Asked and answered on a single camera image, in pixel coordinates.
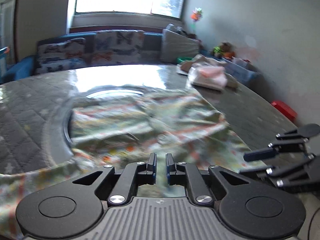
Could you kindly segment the pink white packaged garment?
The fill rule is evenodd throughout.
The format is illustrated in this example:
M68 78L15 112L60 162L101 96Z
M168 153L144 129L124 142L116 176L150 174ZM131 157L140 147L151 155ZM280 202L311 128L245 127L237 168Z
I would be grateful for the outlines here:
M225 68L206 63L193 64L188 72L188 80L192 85L219 91L227 85Z

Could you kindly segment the large butterfly print cushion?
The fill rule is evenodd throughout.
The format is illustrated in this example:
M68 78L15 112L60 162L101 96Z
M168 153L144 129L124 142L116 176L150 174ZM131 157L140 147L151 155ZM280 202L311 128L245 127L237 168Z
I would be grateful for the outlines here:
M141 61L145 33L142 30L106 30L96 33L92 64L110 66Z

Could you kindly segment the round black induction cooker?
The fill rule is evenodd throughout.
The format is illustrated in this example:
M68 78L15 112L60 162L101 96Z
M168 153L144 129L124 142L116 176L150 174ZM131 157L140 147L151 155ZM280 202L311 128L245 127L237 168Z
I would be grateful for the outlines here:
M42 147L50 165L71 160L74 149L96 154L112 143L132 144L128 118L142 118L140 107L148 92L139 86L101 86L67 99L43 128Z

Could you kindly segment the teddy bear green vest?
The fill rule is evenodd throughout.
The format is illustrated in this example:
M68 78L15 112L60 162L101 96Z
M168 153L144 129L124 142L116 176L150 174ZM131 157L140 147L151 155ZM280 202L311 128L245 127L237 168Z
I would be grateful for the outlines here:
M210 54L218 59L226 57L231 59L235 57L235 51L233 50L233 45L229 42L222 42L220 45L215 46Z

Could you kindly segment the colourful pinwheel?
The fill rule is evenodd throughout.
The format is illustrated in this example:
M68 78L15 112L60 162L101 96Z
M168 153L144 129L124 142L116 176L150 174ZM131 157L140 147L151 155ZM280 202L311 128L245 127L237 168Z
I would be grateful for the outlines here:
M196 24L199 22L199 20L202 18L202 9L201 8L195 8L190 16L192 19L192 28L193 28L193 33L196 34Z

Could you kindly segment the red plastic stool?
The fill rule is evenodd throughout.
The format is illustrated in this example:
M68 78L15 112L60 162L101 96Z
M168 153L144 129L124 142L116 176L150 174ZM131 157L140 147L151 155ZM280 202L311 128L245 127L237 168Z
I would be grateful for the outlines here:
M272 101L271 105L277 109L281 114L288 118L291 122L295 122L297 113L286 103L282 101Z

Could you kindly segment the blue sofa bench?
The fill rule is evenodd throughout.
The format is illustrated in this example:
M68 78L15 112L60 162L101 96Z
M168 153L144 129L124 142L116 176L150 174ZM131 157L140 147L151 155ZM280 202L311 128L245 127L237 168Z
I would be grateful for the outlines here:
M64 70L125 64L174 63L179 57L194 57L200 42L164 29L105 30L72 34L39 41L36 53L13 65L1 83Z

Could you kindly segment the grey white pillow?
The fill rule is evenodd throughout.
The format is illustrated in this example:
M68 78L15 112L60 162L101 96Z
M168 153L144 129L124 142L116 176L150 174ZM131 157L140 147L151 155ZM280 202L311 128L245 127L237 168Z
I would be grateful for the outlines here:
M199 53L198 40L180 35L168 29L163 29L160 60L175 63L178 57L193 58Z

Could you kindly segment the green plastic basin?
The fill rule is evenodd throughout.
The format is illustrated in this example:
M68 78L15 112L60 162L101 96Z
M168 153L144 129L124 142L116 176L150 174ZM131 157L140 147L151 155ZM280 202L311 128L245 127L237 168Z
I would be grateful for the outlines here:
M192 57L178 57L176 60L177 64L181 64L184 61L191 61L193 58Z

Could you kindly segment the black white plush toy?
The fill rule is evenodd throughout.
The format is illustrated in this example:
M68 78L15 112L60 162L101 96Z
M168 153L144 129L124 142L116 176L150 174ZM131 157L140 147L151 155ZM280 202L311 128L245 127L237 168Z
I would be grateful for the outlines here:
M167 25L166 29L179 35L190 37L190 34L186 32L181 26L175 26L174 24L170 23Z

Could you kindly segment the colourful patterned child jacket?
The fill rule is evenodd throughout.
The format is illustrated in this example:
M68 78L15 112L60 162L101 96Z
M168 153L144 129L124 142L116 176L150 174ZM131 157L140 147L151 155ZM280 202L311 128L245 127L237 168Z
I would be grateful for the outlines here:
M2 236L22 238L15 211L23 197L105 164L124 168L146 161L152 152L159 168L167 153L199 168L216 164L237 172L263 164L244 161L249 147L225 115L193 88L82 98L73 103L73 112L71 156L66 161L36 166L34 157L23 172L8 164L1 173Z

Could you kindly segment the clear blue storage box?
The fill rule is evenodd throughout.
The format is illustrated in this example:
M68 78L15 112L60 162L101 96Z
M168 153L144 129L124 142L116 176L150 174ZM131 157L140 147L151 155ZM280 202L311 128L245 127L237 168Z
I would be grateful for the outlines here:
M260 77L258 72L244 68L227 59L223 60L227 63L225 65L225 72L247 87L253 85L253 83Z

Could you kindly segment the cream pink clothes pile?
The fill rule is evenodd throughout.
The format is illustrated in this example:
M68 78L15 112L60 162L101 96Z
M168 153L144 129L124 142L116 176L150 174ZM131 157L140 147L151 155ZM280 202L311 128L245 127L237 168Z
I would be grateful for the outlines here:
M226 72L227 62L198 54L192 59L181 59L177 64L177 73L186 75L193 86L217 91L225 88L237 89L238 81Z

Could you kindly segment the small butterfly print cushion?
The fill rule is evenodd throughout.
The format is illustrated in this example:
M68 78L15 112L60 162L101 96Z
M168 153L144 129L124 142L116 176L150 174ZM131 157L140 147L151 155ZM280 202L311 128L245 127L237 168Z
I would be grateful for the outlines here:
M73 38L38 47L35 74L58 72L86 67L84 60L86 40Z

